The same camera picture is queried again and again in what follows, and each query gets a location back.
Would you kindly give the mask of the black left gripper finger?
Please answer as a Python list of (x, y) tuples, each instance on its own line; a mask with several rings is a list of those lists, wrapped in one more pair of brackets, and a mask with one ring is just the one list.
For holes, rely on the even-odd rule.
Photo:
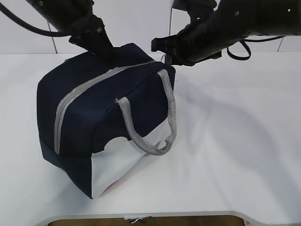
[(108, 39), (100, 35), (82, 35), (81, 47), (107, 62), (113, 61), (115, 49)]

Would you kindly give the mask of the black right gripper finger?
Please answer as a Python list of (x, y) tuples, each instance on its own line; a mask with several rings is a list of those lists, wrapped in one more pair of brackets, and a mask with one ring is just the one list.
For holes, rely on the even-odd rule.
[(151, 41), (152, 52), (175, 52), (181, 43), (181, 39), (177, 35), (166, 36), (163, 38), (154, 38)]
[(165, 54), (164, 63), (167, 65), (179, 65), (179, 66), (187, 65), (184, 61), (182, 61), (174, 56), (170, 56), (168, 54)]

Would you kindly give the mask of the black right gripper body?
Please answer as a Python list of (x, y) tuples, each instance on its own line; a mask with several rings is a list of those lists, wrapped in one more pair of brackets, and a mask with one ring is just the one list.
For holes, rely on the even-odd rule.
[(193, 66), (219, 52), (221, 30), (221, 16), (197, 19), (185, 26), (174, 36), (174, 65)]

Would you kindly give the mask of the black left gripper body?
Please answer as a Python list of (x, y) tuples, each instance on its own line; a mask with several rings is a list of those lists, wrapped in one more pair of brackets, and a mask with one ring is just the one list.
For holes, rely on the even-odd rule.
[(67, 33), (69, 42), (81, 47), (105, 47), (106, 31), (102, 19), (95, 15), (56, 17), (56, 29)]

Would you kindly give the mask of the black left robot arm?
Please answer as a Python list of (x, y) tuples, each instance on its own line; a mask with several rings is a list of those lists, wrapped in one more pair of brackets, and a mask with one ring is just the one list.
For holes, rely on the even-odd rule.
[(29, 0), (28, 3), (58, 32), (68, 32), (71, 44), (107, 62), (116, 58), (103, 20), (93, 13), (92, 0)]

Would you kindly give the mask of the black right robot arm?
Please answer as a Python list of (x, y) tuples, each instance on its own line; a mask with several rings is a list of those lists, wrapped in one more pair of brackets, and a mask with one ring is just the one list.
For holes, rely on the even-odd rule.
[(151, 41), (151, 50), (165, 53), (170, 65), (218, 59), (237, 42), (250, 53), (249, 36), (270, 41), (301, 34), (299, 0), (174, 0), (172, 8), (187, 12), (190, 23), (175, 35)]

